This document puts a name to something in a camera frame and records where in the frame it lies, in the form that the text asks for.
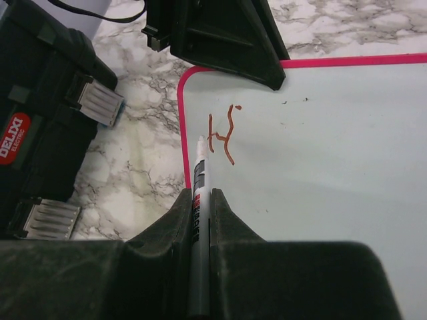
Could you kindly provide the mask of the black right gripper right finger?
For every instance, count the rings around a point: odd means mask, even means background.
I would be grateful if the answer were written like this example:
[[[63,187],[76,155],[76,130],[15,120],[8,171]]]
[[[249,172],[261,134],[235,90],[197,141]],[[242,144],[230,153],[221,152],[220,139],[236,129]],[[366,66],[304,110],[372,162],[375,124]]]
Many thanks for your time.
[[[262,239],[211,194],[213,319],[400,319],[376,254],[353,241]]]

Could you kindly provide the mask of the black plastic toolbox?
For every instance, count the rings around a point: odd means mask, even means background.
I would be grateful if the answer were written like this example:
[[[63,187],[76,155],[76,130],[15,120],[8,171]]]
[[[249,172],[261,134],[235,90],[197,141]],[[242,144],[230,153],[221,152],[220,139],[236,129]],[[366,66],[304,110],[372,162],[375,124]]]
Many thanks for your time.
[[[123,106],[90,39],[33,1],[1,2],[1,238],[67,240],[100,125]]]

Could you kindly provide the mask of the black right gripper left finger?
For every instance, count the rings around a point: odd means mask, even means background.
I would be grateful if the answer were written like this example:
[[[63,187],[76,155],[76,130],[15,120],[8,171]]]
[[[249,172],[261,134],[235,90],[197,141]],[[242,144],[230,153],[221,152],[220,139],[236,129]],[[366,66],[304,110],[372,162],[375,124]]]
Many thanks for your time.
[[[2,319],[183,319],[191,191],[129,241],[1,242]]]

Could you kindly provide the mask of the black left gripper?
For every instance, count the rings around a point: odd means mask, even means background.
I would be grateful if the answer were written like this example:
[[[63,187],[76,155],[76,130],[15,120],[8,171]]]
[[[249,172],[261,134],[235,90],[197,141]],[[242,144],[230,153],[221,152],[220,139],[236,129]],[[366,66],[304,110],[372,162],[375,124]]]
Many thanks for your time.
[[[267,1],[147,0],[147,46],[193,65],[230,73],[274,91],[290,58]]]

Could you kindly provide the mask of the pink framed whiteboard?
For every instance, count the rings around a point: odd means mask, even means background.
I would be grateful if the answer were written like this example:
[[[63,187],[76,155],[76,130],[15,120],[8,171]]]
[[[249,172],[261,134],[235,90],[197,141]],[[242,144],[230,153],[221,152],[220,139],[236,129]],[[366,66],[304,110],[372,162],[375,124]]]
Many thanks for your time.
[[[211,186],[273,241],[358,241],[405,319],[426,318],[426,55],[289,60],[272,91],[192,67],[177,89],[185,182],[211,139]]]

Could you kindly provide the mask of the white whiteboard marker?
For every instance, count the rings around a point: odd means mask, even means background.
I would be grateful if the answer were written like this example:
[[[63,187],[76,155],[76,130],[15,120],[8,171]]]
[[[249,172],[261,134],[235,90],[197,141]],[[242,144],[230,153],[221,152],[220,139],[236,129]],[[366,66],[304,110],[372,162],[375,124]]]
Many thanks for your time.
[[[193,175],[191,254],[189,264],[188,319],[209,319],[209,219],[210,177],[207,139],[199,138]]]

